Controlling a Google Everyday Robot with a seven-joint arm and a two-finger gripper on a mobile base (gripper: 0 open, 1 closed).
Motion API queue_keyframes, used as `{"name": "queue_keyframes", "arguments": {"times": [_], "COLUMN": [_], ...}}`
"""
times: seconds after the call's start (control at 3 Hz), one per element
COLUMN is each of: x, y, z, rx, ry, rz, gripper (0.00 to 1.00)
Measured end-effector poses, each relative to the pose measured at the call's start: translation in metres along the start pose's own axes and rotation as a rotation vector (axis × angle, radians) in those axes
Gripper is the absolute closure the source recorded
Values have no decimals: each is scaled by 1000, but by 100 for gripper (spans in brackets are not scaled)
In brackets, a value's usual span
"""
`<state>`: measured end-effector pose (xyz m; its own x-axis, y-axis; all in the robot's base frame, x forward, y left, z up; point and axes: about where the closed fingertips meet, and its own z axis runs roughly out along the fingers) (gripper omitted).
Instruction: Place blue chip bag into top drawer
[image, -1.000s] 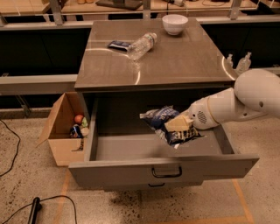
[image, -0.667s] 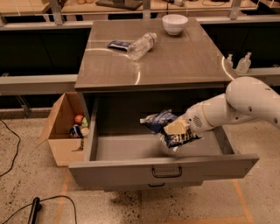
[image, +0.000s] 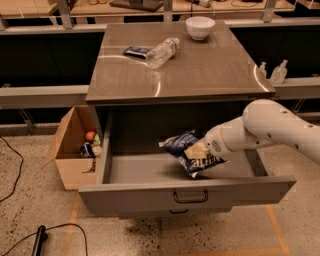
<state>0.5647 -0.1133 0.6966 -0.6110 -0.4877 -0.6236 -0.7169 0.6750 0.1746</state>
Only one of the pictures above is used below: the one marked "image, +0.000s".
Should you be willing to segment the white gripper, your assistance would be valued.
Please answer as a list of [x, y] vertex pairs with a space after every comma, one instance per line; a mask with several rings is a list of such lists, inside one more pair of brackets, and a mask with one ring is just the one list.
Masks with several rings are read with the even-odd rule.
[[230, 154], [232, 150], [227, 146], [223, 138], [223, 125], [217, 125], [210, 129], [204, 136], [204, 142], [199, 141], [188, 147], [184, 153], [188, 159], [205, 159], [210, 153], [216, 157]]

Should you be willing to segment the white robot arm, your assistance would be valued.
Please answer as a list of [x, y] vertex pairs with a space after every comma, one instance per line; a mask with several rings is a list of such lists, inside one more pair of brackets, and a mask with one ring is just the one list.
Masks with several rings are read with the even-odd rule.
[[272, 144], [287, 145], [320, 163], [320, 127], [310, 124], [279, 103], [260, 99], [248, 104], [241, 117], [211, 128], [185, 150], [189, 159], [258, 149]]

